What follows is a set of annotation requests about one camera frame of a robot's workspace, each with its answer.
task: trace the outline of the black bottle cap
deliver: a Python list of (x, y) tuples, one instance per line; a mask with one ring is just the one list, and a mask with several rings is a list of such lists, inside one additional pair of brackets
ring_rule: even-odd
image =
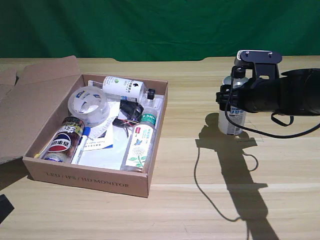
[(147, 93), (147, 99), (153, 100), (155, 98), (156, 90), (149, 88)]
[(242, 67), (238, 67), (233, 73), (233, 77), (236, 79), (243, 79), (245, 76), (246, 76), (246, 69)]

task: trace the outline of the marker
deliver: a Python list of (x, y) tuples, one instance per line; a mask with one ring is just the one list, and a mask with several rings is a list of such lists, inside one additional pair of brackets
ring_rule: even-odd
[(84, 128), (80, 143), (79, 143), (78, 147), (75, 150), (75, 153), (74, 153), (74, 156), (72, 158), (71, 164), (79, 164), (79, 160), (80, 160), (82, 152), (83, 152), (83, 150), (85, 148), (88, 136), (90, 134), (90, 130), (91, 130), (91, 128), (88, 127), (88, 126), (86, 126)]

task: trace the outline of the tape roll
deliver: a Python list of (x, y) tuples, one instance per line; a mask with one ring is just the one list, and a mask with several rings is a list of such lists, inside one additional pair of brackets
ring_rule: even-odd
[(68, 100), (68, 109), (91, 128), (101, 124), (109, 115), (106, 94), (96, 86), (77, 89)]

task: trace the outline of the white bottle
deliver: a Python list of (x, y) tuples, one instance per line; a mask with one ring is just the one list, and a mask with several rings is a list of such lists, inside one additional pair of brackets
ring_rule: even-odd
[(147, 96), (147, 87), (142, 81), (116, 76), (106, 76), (102, 90), (111, 95), (121, 96), (121, 100), (141, 103)]
[[(243, 68), (237, 68), (233, 74), (233, 89), (241, 87), (248, 81), (246, 77), (246, 70)], [(227, 76), (222, 84), (231, 84), (231, 75)], [(243, 126), (245, 124), (246, 112), (235, 106), (230, 106), (230, 111), (227, 112), (229, 118), (236, 124)], [(224, 110), (219, 110), (218, 128), (220, 131), (227, 135), (237, 136), (242, 133), (242, 128), (236, 127), (228, 121)]]

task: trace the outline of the pepsi can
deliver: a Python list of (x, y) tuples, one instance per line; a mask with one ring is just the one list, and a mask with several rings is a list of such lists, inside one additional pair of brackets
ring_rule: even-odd
[(74, 116), (66, 117), (43, 159), (71, 163), (84, 128), (85, 123), (79, 118)]

